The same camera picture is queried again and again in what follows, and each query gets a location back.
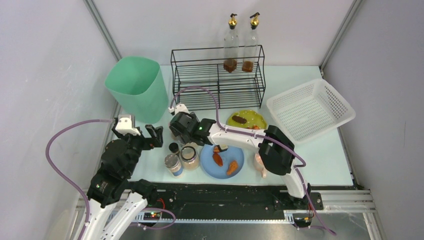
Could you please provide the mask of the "silver lid shaker jar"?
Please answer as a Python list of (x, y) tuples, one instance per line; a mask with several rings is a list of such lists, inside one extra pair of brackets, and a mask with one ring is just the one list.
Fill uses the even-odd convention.
[(183, 174), (183, 166), (176, 154), (167, 155), (164, 159), (164, 164), (174, 177), (180, 177)]

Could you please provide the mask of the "glass oil bottle gold spout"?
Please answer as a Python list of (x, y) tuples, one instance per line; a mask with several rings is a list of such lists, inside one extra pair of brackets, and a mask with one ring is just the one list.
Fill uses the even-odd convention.
[(259, 25), (259, 15), (260, 13), (256, 12), (249, 17), (250, 30), (245, 35), (242, 63), (242, 71), (246, 73), (251, 73), (254, 68), (254, 61), (259, 41), (258, 32), (256, 30)]

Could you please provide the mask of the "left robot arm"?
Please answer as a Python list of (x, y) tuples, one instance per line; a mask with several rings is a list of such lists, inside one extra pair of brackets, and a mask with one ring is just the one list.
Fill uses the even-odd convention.
[(143, 151), (163, 146), (162, 126), (145, 125), (145, 137), (130, 115), (115, 118), (116, 136), (101, 155), (100, 168), (86, 194), (85, 220), (79, 240), (118, 240), (136, 215), (158, 198), (157, 187), (144, 179), (130, 183)]

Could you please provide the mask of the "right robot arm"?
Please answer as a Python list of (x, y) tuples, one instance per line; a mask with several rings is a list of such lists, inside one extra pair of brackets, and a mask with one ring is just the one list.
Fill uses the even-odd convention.
[(291, 197), (305, 199), (309, 196), (309, 184), (299, 171), (306, 162), (278, 127), (270, 125), (267, 129), (254, 130), (227, 126), (208, 118), (198, 120), (193, 112), (174, 111), (171, 115), (169, 128), (184, 143), (227, 145), (255, 152), (268, 171), (281, 176)]

